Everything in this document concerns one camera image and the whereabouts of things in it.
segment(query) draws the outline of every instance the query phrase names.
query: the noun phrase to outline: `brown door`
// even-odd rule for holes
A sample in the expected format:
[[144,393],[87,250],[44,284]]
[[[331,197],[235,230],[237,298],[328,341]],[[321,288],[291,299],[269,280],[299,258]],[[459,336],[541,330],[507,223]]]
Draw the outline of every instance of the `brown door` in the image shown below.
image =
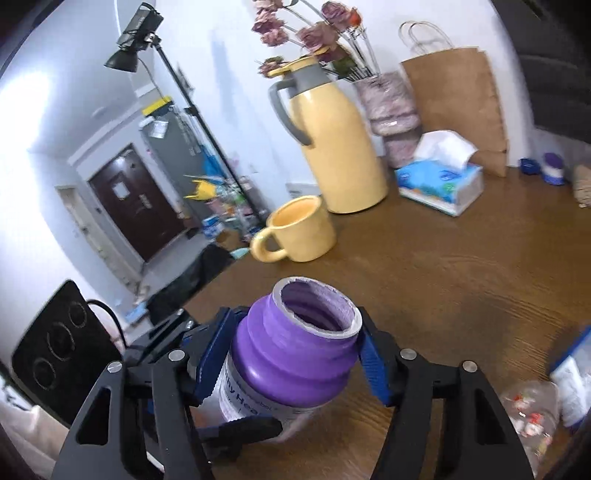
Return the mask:
[[89,183],[121,233],[146,261],[184,229],[132,145]]

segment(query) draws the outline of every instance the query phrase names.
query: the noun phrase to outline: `tissue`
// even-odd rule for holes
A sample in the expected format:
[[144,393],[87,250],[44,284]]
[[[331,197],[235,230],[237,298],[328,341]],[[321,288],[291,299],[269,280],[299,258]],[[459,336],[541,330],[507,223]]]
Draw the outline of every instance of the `tissue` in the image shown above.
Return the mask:
[[477,150],[449,130],[424,134],[414,161],[396,170],[400,195],[460,215],[484,190],[482,167],[468,163]]
[[414,161],[437,160],[454,170],[464,170],[478,149],[451,130],[423,134],[414,152]]

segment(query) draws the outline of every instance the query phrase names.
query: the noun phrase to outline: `bottle label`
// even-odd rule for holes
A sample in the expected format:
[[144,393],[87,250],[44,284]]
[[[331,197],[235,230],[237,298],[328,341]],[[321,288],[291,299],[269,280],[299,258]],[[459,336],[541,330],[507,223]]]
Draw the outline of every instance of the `bottle label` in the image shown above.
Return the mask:
[[550,379],[558,385],[564,426],[571,427],[583,420],[589,405],[587,405],[587,392],[583,378],[574,358],[570,356],[562,362],[550,373]]
[[255,391],[240,376],[230,355],[220,373],[219,403],[227,421],[251,415],[275,417],[283,425],[283,432],[276,440],[285,440],[300,430],[304,423],[322,405],[312,408],[295,408],[269,400]]

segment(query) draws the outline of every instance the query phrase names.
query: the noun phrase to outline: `door handle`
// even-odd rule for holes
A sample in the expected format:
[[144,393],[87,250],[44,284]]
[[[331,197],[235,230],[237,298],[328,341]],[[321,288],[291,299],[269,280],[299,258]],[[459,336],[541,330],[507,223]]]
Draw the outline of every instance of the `door handle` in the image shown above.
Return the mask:
[[145,206],[147,209],[150,209],[150,208],[152,208],[152,204],[150,203],[150,201],[148,200],[148,197],[146,197],[146,195],[145,195],[145,194],[143,194],[143,193],[142,193],[142,194],[139,196],[139,199],[142,201],[142,203],[144,204],[144,206]]

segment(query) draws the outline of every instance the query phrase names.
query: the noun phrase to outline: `wooden table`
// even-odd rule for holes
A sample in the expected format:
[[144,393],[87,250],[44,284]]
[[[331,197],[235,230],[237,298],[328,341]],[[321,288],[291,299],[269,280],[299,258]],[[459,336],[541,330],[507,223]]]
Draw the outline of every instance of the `wooden table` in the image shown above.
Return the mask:
[[[552,187],[511,169],[487,177],[484,194],[459,218],[398,197],[366,212],[334,216],[339,240],[306,264],[263,264],[250,255],[196,295],[199,321],[220,306],[250,305],[291,275],[333,285],[367,308],[401,348],[431,362],[474,360],[497,392],[545,378],[559,331],[591,317],[591,209],[571,188]],[[432,478],[441,404],[421,478]],[[282,445],[252,445],[218,480],[368,479],[392,411],[373,398],[359,365],[349,385],[314,421]],[[542,473],[568,440],[559,430]]]

